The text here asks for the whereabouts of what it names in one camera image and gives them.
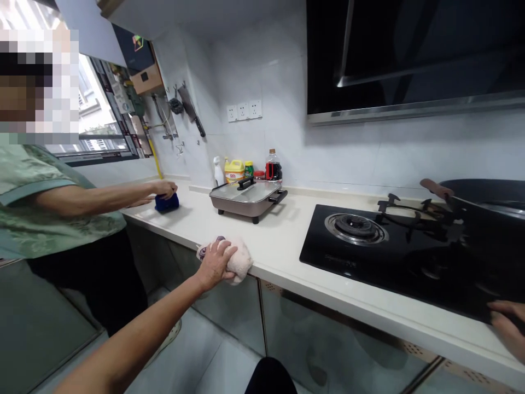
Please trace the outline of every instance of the green shirt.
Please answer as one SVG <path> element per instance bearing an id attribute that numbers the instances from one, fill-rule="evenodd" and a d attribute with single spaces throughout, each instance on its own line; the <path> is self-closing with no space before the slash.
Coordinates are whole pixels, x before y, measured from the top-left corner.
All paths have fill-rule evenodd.
<path id="1" fill-rule="evenodd" d="M 67 185 L 95 187 L 44 148 L 0 146 L 0 257 L 47 256 L 89 244 L 126 226 L 119 212 L 64 218 L 25 199 Z"/>

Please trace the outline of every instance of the blue sponge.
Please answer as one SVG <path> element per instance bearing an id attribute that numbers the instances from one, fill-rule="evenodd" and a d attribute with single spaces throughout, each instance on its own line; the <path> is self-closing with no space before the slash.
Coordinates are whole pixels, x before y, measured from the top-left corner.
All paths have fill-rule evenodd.
<path id="1" fill-rule="evenodd" d="M 155 209 L 159 212 L 174 210 L 179 207 L 179 197 L 177 193 L 173 193 L 170 199 L 164 200 L 161 195 L 155 196 Z"/>

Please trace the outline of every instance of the range hood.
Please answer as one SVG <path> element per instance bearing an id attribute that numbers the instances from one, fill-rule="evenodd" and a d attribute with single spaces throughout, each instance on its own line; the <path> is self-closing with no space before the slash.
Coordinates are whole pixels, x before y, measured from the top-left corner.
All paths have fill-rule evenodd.
<path id="1" fill-rule="evenodd" d="M 525 106 L 521 0 L 307 1 L 314 125 Z"/>

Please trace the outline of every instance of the soy sauce bottle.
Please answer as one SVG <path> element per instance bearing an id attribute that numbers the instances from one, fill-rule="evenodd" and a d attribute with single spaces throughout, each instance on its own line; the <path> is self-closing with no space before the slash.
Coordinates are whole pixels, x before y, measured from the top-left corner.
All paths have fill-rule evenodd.
<path id="1" fill-rule="evenodd" d="M 275 154 L 275 149 L 270 149 L 270 154 L 266 158 L 266 180 L 283 182 L 283 169 L 279 157 Z"/>

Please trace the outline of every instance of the green bottle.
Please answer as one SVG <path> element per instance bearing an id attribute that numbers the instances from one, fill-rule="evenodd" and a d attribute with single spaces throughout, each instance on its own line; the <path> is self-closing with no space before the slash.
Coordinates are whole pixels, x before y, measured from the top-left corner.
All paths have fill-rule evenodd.
<path id="1" fill-rule="evenodd" d="M 253 161 L 244 162 L 244 179 L 253 176 Z"/>

